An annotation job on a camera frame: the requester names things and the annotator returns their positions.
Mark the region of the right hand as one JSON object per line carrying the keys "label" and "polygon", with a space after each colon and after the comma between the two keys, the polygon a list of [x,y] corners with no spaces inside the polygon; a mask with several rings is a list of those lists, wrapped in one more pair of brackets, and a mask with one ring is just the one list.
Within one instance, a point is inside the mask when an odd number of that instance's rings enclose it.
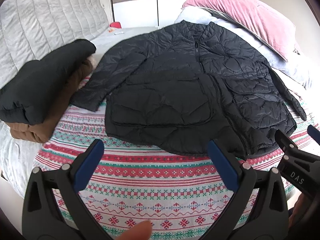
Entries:
{"label": "right hand", "polygon": [[311,200],[304,195],[303,193],[300,194],[298,197],[294,207],[291,209],[291,215],[289,216],[289,228],[297,224],[308,211],[311,204]]}

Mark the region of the left hand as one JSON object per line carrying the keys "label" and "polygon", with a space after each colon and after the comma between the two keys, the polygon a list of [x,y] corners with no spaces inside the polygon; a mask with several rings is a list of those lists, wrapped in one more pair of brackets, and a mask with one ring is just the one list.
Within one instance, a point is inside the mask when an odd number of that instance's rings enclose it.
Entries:
{"label": "left hand", "polygon": [[145,220],[123,232],[116,240],[148,240],[151,234],[152,224],[149,220]]}

